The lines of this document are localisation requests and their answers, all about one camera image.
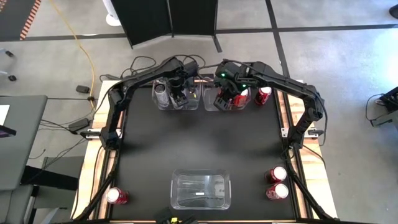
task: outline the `chair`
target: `chair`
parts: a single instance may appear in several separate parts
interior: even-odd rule
[[[6,49],[4,49],[4,48],[1,48],[0,49],[0,53],[6,53],[6,55],[8,56],[8,57],[13,57],[14,56],[14,54],[13,53],[11,53],[10,51],[8,51],[8,50],[6,50]],[[0,70],[0,75],[8,75],[8,73],[7,72],[5,72],[5,71],[2,71],[2,70]],[[14,75],[9,75],[8,76],[8,79],[10,80],[10,81],[16,81],[17,80],[17,77],[15,77]]]

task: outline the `wooden board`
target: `wooden board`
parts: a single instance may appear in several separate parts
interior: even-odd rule
[[[118,81],[104,81],[101,87],[101,91],[99,94],[99,102],[103,99],[105,93],[107,90],[117,83]],[[282,93],[279,94],[279,101],[280,101],[280,108],[282,111],[282,117],[283,117],[283,122],[285,127],[289,127],[287,124],[287,117],[286,117],[286,112],[285,112],[285,105],[283,102],[283,97]],[[289,96],[289,103],[290,103],[290,109],[292,111],[293,115],[293,122],[296,123],[302,113],[304,112],[304,105],[303,101],[301,99],[298,99],[293,96]],[[108,110],[109,110],[109,103],[108,99],[105,99],[103,102],[103,105],[101,108],[98,110],[98,112],[95,115],[94,121],[93,121],[93,128],[102,128],[106,124],[106,119],[108,117]],[[304,144],[308,146],[310,149],[313,149],[315,152],[321,154],[320,147],[318,145],[318,140],[309,140],[306,139],[304,140]],[[89,142],[87,146],[87,151],[85,155],[85,160],[83,163],[83,168],[81,171],[81,177],[79,180],[79,198],[78,198],[78,205],[76,209],[76,214],[74,215],[73,218],[79,216],[79,214],[83,211],[83,209],[88,205],[88,203],[91,200],[91,197],[96,193],[97,188],[98,188],[98,183],[100,181],[100,175],[101,175],[101,170],[104,162],[104,151],[101,149],[99,152],[99,158],[97,161],[96,166],[94,165],[96,155],[98,152],[98,149],[100,147],[100,140],[92,140]],[[311,194],[314,196],[314,198],[317,200],[317,202],[323,207],[323,209],[331,216],[337,217],[336,215],[336,209],[335,209],[335,204],[333,202],[333,197],[331,195],[330,191],[330,186],[329,186],[329,181],[328,177],[326,174],[326,170],[323,166],[322,161],[317,157],[312,154],[312,152],[306,150],[305,148],[300,151],[300,155],[302,158],[303,162],[303,168],[304,168],[304,173],[305,173],[305,178],[307,181],[307,187]],[[108,163],[108,172],[110,171],[112,165],[113,165],[113,158],[114,158],[114,153],[111,154],[109,163]],[[93,172],[94,169],[96,170],[96,175],[94,178],[94,184],[93,184]],[[90,195],[91,192],[91,186],[94,185],[93,188],[93,193]],[[307,217],[307,214],[305,213],[305,205],[303,201],[302,194],[300,190],[297,188],[297,197],[298,197],[298,203],[300,206],[300,213],[302,214],[302,217],[305,218]],[[100,204],[100,210],[99,210],[99,217],[98,218],[105,218],[105,213],[106,213],[106,200],[103,196],[101,204]]]

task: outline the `metal bracket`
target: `metal bracket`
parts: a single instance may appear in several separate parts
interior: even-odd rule
[[[318,132],[321,130],[317,130],[316,128],[308,128],[304,134],[304,138],[317,139],[319,137]],[[289,133],[289,128],[281,128],[280,133],[282,134],[282,138],[287,138],[287,134]]]
[[[85,134],[86,134],[85,138],[87,140],[99,139],[100,138],[100,131],[101,131],[101,128],[87,129],[87,131],[85,132]],[[118,128],[116,130],[116,133],[118,134],[119,138],[122,138],[122,130],[120,128]]]

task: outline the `yellow cable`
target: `yellow cable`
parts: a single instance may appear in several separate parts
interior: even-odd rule
[[[91,60],[90,56],[88,55],[87,51],[83,48],[83,46],[81,45],[79,39],[77,39],[77,36],[75,34],[75,31],[73,31],[72,27],[70,26],[69,22],[67,21],[67,19],[63,16],[62,12],[59,10],[59,8],[55,5],[55,3],[53,2],[53,0],[49,0],[52,7],[56,10],[56,12],[58,13],[58,15],[60,15],[61,19],[64,21],[64,23],[68,26],[70,32],[72,32],[73,37],[75,38],[79,48],[86,54],[88,61],[90,62],[91,65],[91,76],[92,76],[92,80],[91,80],[91,88],[90,88],[90,96],[93,96],[93,89],[94,89],[94,79],[95,79],[95,68],[94,68],[94,64],[93,61]],[[91,103],[91,107],[94,108],[94,103],[92,101],[90,101]]]

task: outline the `soda can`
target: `soda can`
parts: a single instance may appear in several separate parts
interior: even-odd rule
[[[113,205],[125,204],[129,201],[129,192],[113,187],[106,193],[106,201]]]
[[[238,96],[235,96],[233,105],[240,108],[246,105],[246,101],[248,100],[249,90],[245,89],[242,93]]]
[[[270,200],[282,200],[289,194],[289,190],[284,184],[275,184],[266,191],[266,195]]]
[[[264,103],[266,103],[271,93],[272,93],[271,87],[260,88],[259,91],[257,92],[256,97],[254,98],[254,102],[257,105],[264,105]]]
[[[287,173],[285,168],[277,166],[266,172],[265,178],[271,184],[282,182],[286,179]]]
[[[166,91],[166,86],[164,84],[156,84],[155,88],[155,96],[157,98],[157,103],[160,107],[166,108],[169,106],[169,95]]]

